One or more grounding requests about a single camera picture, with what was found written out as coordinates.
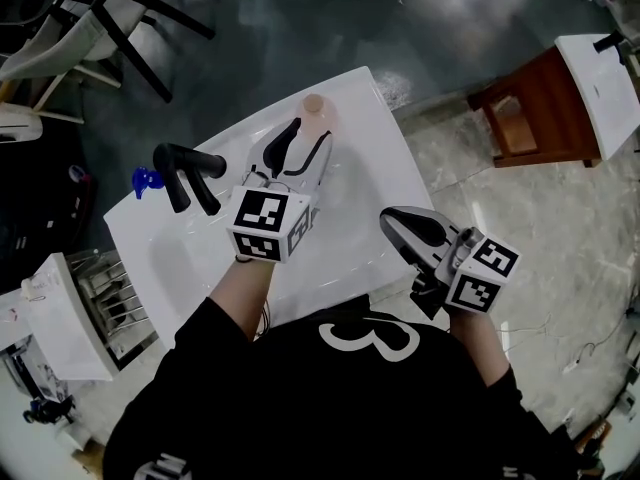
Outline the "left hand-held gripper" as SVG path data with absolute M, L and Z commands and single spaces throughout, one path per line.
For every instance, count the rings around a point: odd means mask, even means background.
M 299 168 L 282 173 L 301 123 L 296 117 L 276 125 L 249 151 L 249 171 L 233 188 L 227 212 L 226 229 L 238 256 L 285 263 L 313 228 L 333 135 L 326 131 Z

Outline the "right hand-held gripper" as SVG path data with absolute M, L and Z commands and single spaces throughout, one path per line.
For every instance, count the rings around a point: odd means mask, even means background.
M 442 308 L 489 313 L 521 262 L 520 251 L 506 242 L 475 227 L 458 233 L 433 210 L 387 207 L 380 227 L 405 262 L 418 268 L 410 298 L 429 319 Z

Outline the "pink soap bottle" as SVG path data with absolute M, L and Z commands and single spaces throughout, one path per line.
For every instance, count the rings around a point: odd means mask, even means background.
M 334 102 L 327 96 L 309 93 L 296 107 L 296 116 L 301 120 L 298 140 L 306 150 L 311 150 L 318 140 L 328 132 L 321 151 L 330 156 L 334 140 L 342 130 L 341 118 Z

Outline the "person's right forearm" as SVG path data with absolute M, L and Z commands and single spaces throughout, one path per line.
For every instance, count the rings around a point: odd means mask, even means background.
M 466 348 L 485 384 L 498 382 L 510 364 L 490 316 L 451 307 L 446 311 L 451 335 Z

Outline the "person's left forearm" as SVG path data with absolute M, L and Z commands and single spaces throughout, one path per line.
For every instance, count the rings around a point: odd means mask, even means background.
M 230 265 L 209 298 L 253 341 L 270 289 L 274 263 L 241 257 Z

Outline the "white sink top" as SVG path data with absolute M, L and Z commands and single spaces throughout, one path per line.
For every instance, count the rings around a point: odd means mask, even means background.
M 593 43 L 609 34 L 555 39 L 588 113 L 600 157 L 608 160 L 640 127 L 640 100 L 620 52 L 597 53 Z

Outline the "small blue plastic object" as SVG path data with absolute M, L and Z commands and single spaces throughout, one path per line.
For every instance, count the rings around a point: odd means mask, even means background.
M 137 167 L 132 175 L 132 187 L 137 200 L 141 200 L 147 189 L 159 190 L 164 188 L 161 175 L 146 167 Z

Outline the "person's black printed shirt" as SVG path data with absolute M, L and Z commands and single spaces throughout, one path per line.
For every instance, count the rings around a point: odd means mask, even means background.
M 105 480 L 169 455 L 193 480 L 577 480 L 572 446 L 465 347 L 356 299 L 250 340 L 213 301 L 126 407 Z

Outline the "metal rack stand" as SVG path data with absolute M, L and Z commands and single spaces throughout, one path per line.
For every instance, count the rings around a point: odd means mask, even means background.
M 132 281 L 115 250 L 85 250 L 65 258 L 96 332 L 122 371 L 157 339 Z

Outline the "grey chair with black legs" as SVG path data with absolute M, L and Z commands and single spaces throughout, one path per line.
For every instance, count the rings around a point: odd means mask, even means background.
M 144 61 L 129 37 L 151 10 L 210 40 L 215 31 L 162 0 L 57 0 L 36 32 L 0 65 L 0 81 L 64 76 L 84 61 L 124 54 L 167 103 L 171 92 Z

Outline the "black glossy panel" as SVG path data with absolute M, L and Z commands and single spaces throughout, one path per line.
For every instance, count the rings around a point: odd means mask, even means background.
M 75 247 L 95 191 L 75 125 L 46 120 L 36 140 L 0 142 L 0 295 Z

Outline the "short black faucet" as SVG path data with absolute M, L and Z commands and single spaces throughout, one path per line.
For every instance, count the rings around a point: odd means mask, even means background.
M 625 40 L 624 36 L 617 30 L 601 38 L 593 43 L 593 47 L 597 53 L 602 53 L 605 50 L 614 48 L 619 51 L 619 45 Z

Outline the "white curved board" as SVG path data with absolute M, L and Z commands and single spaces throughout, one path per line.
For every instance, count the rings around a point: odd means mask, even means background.
M 0 143 L 34 141 L 42 133 L 43 125 L 38 116 L 0 112 Z

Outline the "white wash basin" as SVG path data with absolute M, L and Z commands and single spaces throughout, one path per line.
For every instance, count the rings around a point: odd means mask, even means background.
M 49 255 L 21 289 L 29 304 L 29 327 L 57 378 L 113 380 L 118 368 L 89 318 L 63 254 Z

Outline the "black and blue device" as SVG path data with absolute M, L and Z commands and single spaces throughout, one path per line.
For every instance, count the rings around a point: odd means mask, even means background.
M 74 399 L 67 397 L 62 402 L 49 399 L 32 399 L 29 409 L 23 412 L 23 419 L 29 423 L 39 423 L 43 425 L 56 424 L 61 419 L 73 422 L 71 411 L 74 408 Z

